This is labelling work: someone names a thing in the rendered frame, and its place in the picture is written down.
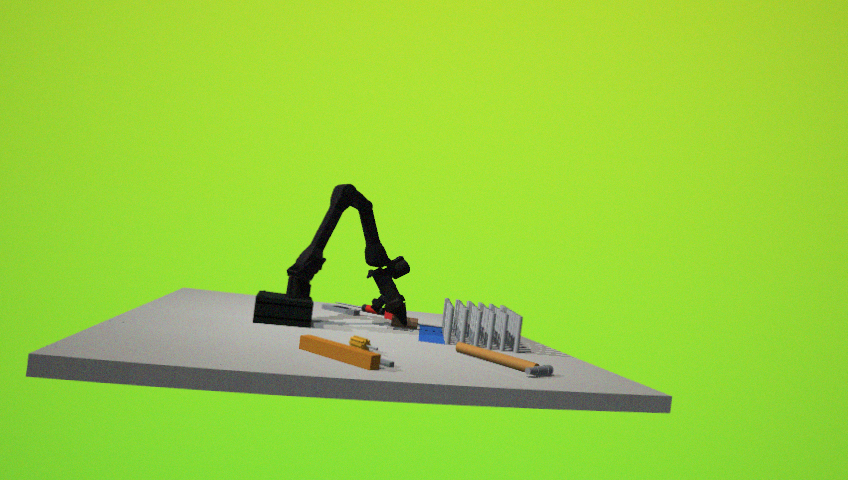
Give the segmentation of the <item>blue curved strip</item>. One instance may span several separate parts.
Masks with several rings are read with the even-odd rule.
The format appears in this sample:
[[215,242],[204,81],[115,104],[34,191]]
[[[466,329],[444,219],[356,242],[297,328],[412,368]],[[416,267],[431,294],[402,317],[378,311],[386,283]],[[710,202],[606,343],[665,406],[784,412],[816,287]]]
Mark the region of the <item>blue curved strip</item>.
[[445,345],[442,328],[420,325],[419,341]]

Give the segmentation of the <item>hammer with wooden handle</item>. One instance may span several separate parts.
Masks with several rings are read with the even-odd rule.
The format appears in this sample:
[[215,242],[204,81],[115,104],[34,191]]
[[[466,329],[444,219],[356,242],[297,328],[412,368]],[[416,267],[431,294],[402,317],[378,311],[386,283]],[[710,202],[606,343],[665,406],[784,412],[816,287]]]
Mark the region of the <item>hammer with wooden handle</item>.
[[503,366],[523,371],[527,375],[552,375],[554,372],[554,369],[551,365],[539,366],[539,364],[534,362],[509,356],[507,354],[503,354],[489,349],[482,349],[461,342],[457,343],[456,351],[465,355],[472,355],[478,358],[501,364]]

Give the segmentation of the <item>orange rectangular bar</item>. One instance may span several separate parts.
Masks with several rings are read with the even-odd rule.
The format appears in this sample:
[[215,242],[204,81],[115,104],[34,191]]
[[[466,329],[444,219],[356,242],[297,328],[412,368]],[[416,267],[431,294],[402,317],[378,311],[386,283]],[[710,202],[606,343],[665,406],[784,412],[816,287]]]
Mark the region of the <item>orange rectangular bar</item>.
[[314,335],[301,335],[299,349],[367,370],[379,369],[381,355]]

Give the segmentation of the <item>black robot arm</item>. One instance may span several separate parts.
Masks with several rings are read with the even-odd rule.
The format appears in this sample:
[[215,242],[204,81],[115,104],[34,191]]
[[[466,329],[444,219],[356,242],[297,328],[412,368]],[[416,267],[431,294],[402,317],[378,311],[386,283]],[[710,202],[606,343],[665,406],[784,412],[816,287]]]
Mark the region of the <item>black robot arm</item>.
[[[369,270],[366,278],[373,276],[378,288],[410,272],[410,266],[403,256],[391,260],[379,240],[373,213],[373,204],[356,190],[352,184],[339,184],[333,188],[330,206],[311,243],[304,249],[296,263],[287,269],[289,276],[285,296],[292,299],[309,300],[313,276],[322,269],[326,261],[323,250],[333,233],[342,213],[352,206],[358,210],[365,237],[365,261],[369,266],[378,267]],[[387,266],[383,269],[382,267]]]

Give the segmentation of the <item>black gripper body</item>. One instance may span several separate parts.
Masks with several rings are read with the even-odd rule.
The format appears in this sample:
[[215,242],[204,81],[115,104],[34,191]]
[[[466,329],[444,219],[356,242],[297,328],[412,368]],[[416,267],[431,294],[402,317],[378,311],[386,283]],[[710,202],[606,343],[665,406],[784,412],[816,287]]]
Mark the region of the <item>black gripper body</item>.
[[403,301],[405,301],[405,298],[404,298],[403,295],[401,295],[399,293],[394,281],[392,281],[392,282],[390,282],[390,283],[388,283],[388,284],[386,284],[386,285],[384,285],[384,286],[382,286],[378,289],[379,289],[380,294],[382,293],[388,300],[387,303],[385,302],[385,306],[384,306],[386,313],[391,311],[391,310],[394,310],[394,309],[396,309],[396,308],[398,308],[398,307],[400,307],[404,304]]

